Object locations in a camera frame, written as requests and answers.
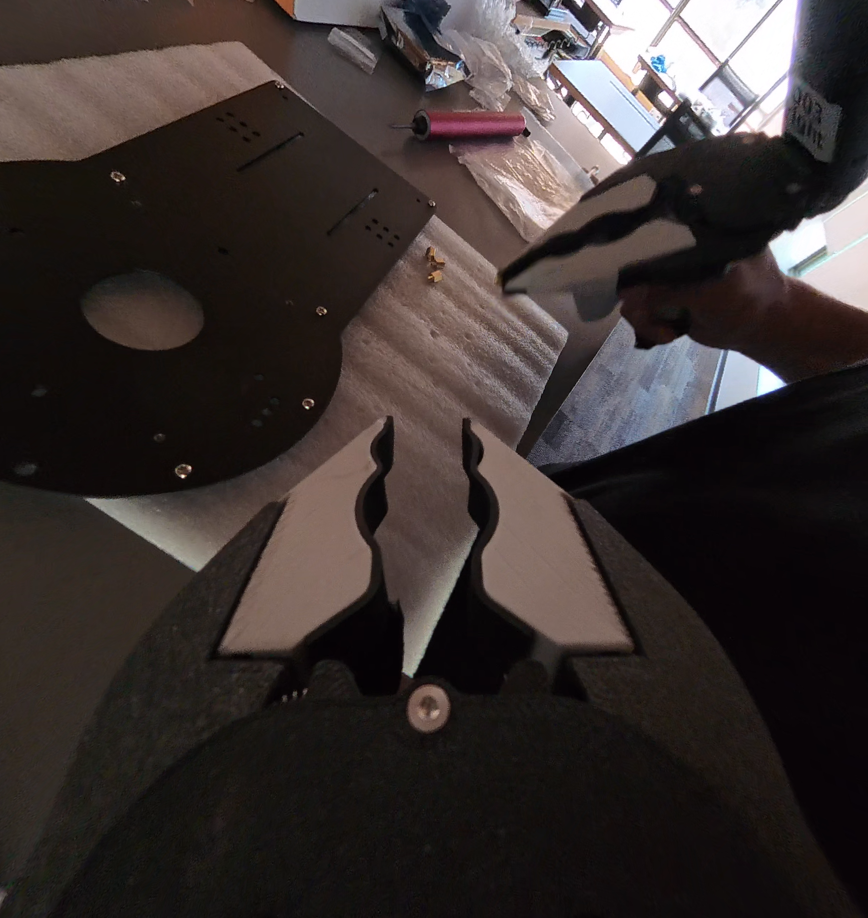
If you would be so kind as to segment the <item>orange cardboard box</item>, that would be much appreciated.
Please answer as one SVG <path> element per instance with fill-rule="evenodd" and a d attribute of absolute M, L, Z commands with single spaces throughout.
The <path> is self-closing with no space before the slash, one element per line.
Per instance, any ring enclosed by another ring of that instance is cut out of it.
<path fill-rule="evenodd" d="M 275 1 L 291 19 L 311 25 L 375 29 L 383 1 Z"/>

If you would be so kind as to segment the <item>person's right forearm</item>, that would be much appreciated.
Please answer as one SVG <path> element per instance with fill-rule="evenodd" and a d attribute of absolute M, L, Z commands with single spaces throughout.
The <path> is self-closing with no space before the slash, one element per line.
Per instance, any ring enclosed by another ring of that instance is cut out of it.
<path fill-rule="evenodd" d="M 786 383 L 868 361 L 868 312 L 783 279 L 761 307 L 748 355 Z"/>

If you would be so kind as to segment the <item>red metal cylinder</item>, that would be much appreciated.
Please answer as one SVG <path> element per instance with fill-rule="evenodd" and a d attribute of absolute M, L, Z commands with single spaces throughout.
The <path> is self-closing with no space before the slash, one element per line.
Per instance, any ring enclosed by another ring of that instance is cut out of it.
<path fill-rule="evenodd" d="M 409 132 L 419 142 L 502 141 L 530 133 L 524 115 L 485 109 L 418 109 L 411 120 L 389 129 Z"/>

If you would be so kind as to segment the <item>small clear parts bag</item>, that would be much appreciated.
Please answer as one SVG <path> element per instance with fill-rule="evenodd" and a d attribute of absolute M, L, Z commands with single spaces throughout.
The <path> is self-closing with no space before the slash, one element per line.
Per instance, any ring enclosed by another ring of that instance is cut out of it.
<path fill-rule="evenodd" d="M 356 66 L 366 75 L 372 75 L 379 61 L 376 52 L 363 34 L 355 29 L 330 29 L 327 41 L 330 47 L 344 60 Z"/>

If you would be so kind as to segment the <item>grey background desk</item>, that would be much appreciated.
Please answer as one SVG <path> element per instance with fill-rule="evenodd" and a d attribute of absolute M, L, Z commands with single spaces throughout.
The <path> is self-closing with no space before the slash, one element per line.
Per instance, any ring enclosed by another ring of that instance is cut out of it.
<path fill-rule="evenodd" d="M 548 71 L 571 98 L 634 156 L 661 128 L 657 120 L 610 68 L 599 60 L 560 60 Z"/>

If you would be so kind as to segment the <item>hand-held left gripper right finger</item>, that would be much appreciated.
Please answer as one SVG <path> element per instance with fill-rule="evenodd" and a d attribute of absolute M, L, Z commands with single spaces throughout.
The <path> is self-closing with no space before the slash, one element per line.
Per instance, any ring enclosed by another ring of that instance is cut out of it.
<path fill-rule="evenodd" d="M 635 653 L 635 638 L 572 500 L 477 420 L 463 420 L 468 511 L 460 649 L 451 683 L 497 694 L 520 663 L 550 686 L 582 657 Z"/>

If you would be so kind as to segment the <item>white foam sheet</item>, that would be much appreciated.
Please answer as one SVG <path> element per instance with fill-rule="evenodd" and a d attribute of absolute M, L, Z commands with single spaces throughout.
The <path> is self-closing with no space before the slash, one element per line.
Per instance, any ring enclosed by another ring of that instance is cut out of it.
<path fill-rule="evenodd" d="M 278 75 L 239 42 L 0 67 L 0 162 L 75 160 Z M 426 249 L 445 261 L 429 284 Z M 492 290 L 493 266 L 432 219 L 346 329 L 332 405 L 267 467 L 189 496 L 87 501 L 0 483 L 0 554 L 87 586 L 180 585 L 270 498 L 384 414 L 394 416 L 389 512 L 379 540 L 391 593 L 447 589 L 474 538 L 462 419 L 516 446 L 566 332 L 524 297 Z"/>

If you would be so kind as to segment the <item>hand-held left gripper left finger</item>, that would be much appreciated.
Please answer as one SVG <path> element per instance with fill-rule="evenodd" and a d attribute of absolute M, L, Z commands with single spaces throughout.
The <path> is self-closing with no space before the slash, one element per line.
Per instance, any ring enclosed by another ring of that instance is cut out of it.
<path fill-rule="evenodd" d="M 284 664 L 282 694 L 314 667 L 348 667 L 363 695 L 394 695 L 405 619 L 390 600 L 377 532 L 387 511 L 394 419 L 376 419 L 283 498 L 217 653 Z"/>

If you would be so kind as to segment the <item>crumpled clear plastic bags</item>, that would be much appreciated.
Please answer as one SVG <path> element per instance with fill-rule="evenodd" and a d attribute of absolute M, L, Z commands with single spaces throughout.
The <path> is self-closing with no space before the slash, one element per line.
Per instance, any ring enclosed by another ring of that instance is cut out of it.
<path fill-rule="evenodd" d="M 553 94 L 544 80 L 546 62 L 535 53 L 540 48 L 533 49 L 513 31 L 468 39 L 466 83 L 479 108 L 504 111 L 516 97 L 543 125 L 555 120 Z"/>

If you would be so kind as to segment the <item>black metal base plate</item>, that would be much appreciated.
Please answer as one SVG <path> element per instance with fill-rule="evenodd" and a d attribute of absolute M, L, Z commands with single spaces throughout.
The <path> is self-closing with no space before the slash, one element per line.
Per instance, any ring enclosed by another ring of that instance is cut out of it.
<path fill-rule="evenodd" d="M 214 485 L 312 430 L 341 334 L 435 204 L 265 83 L 76 162 L 0 163 L 0 480 L 90 498 Z M 94 330 L 147 270 L 203 310 L 155 352 Z"/>

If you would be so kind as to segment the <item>clear plastic wrap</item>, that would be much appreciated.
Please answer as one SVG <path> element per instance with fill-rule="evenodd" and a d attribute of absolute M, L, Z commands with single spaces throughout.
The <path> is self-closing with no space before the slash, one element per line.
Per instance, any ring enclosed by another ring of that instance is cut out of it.
<path fill-rule="evenodd" d="M 528 243 L 539 239 L 596 185 L 594 175 L 567 168 L 527 137 L 454 142 L 449 150 Z"/>

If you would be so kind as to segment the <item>silver foil bag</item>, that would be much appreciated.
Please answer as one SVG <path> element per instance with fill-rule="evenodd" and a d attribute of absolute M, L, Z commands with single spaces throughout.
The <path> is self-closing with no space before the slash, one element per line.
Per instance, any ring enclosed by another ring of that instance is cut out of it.
<path fill-rule="evenodd" d="M 379 30 L 383 46 L 419 77 L 427 92 L 465 81 L 463 59 L 442 38 L 441 26 L 451 11 L 446 1 L 382 2 Z"/>

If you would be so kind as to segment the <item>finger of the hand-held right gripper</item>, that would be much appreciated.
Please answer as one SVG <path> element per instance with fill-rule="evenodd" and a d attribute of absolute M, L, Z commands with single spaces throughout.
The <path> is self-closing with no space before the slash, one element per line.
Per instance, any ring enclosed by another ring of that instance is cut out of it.
<path fill-rule="evenodd" d="M 507 294 L 601 293 L 616 291 L 631 267 L 691 250 L 695 236 L 685 224 L 658 218 L 612 242 L 588 245 L 571 254 L 546 255 L 501 282 Z"/>
<path fill-rule="evenodd" d="M 546 233 L 506 267 L 506 279 L 546 255 L 618 240 L 639 225 L 666 214 L 667 180 L 636 175 L 613 186 L 599 186 L 584 195 Z M 619 280 L 665 280 L 667 256 L 625 269 Z"/>

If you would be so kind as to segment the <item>person's black clothed torso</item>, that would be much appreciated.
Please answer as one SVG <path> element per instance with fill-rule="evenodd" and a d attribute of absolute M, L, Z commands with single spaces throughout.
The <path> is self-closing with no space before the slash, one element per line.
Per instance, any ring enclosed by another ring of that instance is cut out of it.
<path fill-rule="evenodd" d="M 542 471 L 711 630 L 868 916 L 868 360 Z"/>

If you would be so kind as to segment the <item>person's right hand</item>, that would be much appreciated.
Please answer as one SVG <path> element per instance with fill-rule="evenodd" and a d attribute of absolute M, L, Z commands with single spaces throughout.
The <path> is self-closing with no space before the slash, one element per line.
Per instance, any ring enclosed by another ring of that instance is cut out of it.
<path fill-rule="evenodd" d="M 770 249 L 690 284 L 684 294 L 688 335 L 722 350 L 756 350 L 791 288 Z"/>

